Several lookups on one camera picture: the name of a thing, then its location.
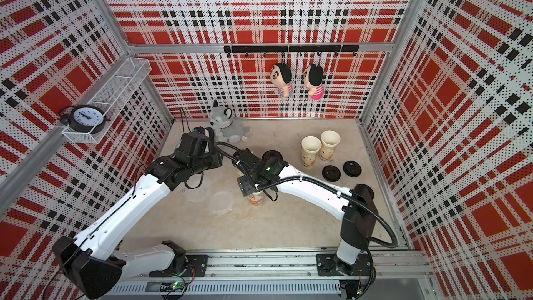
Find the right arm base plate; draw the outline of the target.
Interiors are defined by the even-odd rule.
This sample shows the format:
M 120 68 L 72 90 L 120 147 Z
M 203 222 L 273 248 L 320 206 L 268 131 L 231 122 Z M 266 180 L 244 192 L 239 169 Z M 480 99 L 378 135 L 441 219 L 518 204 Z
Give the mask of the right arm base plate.
M 336 254 L 317 254 L 316 268 L 319 276 L 370 276 L 371 263 L 367 253 L 363 252 L 354 264 L 341 261 Z

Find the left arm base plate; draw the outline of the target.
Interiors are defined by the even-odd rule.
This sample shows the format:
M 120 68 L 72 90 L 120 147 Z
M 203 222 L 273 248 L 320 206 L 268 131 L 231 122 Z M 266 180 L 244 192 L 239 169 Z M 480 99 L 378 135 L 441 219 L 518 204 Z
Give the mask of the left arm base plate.
M 208 265 L 208 255 L 184 255 L 175 258 L 171 265 L 161 271 L 152 271 L 149 273 L 151 278 L 170 278 L 170 277 L 204 277 Z

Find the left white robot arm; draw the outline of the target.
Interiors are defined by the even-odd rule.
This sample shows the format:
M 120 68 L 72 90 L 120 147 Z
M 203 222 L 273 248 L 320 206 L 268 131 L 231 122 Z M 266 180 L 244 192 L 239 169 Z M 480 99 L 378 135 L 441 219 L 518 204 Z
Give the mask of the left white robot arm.
M 182 274 L 189 267 L 186 251 L 172 241 L 137 252 L 121 254 L 124 236 L 159 201 L 191 176 L 222 166 L 215 149 L 215 132 L 197 127 L 184 133 L 178 148 L 153 161 L 134 185 L 109 211 L 74 238 L 62 236 L 53 252 L 65 275 L 87 299 L 98 299 L 122 279 L 146 272 Z

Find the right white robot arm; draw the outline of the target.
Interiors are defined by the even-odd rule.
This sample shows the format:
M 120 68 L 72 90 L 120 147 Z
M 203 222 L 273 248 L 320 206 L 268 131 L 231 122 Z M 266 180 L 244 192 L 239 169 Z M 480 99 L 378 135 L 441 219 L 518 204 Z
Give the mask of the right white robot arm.
M 244 196 L 272 190 L 274 195 L 269 198 L 275 201 L 278 193 L 290 194 L 322 208 L 341 222 L 335 255 L 317 258 L 319 275 L 370 274 L 374 267 L 369 245 L 375 243 L 389 249 L 398 246 L 395 231 L 379 215 L 369 186 L 359 184 L 353 189 L 332 186 L 280 158 L 265 161 L 248 149 L 236 151 L 230 159 L 242 173 L 237 183 Z

